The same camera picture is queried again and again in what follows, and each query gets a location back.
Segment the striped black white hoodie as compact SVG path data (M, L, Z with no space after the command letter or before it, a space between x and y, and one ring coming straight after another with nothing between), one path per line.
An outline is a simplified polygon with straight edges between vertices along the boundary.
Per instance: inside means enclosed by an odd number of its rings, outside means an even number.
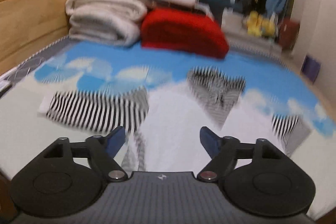
M212 67L190 69L181 83L153 90L139 86L116 94L62 91L46 96L39 112L64 126L106 135L125 129L127 172L198 173L210 157L200 130L253 143L266 138L290 156L310 135L299 115L272 114L260 101L252 103L243 77L228 77Z

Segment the blue white fan-pattern bedsheet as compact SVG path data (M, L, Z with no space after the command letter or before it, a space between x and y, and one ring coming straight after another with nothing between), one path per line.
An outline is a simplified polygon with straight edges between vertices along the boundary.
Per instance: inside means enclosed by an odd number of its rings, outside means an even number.
M245 91L223 127L205 114L187 86L187 72L213 67L245 79ZM83 90L118 94L143 86L149 117L141 127L146 169L199 172L209 156L199 142L207 126L242 142L266 138L288 151L313 179L308 214L335 208L335 123L310 87L280 61L230 51L223 60L139 44L116 48L62 38L23 61L1 98L1 171L9 178L60 136L83 141L89 133L49 121L38 112L43 98Z

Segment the purple box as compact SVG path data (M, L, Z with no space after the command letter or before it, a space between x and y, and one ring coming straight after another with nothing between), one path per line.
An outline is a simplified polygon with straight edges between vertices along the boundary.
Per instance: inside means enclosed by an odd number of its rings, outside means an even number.
M320 69L321 69L321 63L319 61L317 61L310 55L305 56L301 71L303 75L307 79L309 79L312 83L315 83Z

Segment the red folded blanket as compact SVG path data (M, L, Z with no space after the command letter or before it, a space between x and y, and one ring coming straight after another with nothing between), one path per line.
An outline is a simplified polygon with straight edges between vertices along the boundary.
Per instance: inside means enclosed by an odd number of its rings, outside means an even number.
M141 25L141 46L223 59L229 45L219 25L206 15L154 9Z

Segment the yellow duck plush toys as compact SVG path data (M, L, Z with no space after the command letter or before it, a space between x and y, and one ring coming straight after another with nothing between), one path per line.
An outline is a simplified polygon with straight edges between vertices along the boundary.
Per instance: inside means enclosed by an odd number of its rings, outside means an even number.
M257 11L251 11L243 18L243 26L248 35L257 38L273 38L276 35L276 24L274 19L268 19Z

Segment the cream folded blanket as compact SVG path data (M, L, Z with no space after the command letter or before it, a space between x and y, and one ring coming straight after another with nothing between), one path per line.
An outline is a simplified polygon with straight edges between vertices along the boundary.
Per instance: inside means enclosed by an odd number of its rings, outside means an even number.
M67 0L69 37L119 47L139 41L147 7L138 0Z

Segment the wooden bed headboard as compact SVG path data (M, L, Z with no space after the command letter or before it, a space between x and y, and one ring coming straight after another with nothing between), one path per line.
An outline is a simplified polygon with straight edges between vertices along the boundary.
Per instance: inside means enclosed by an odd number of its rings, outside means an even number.
M1 73L68 34L66 0L1 0Z

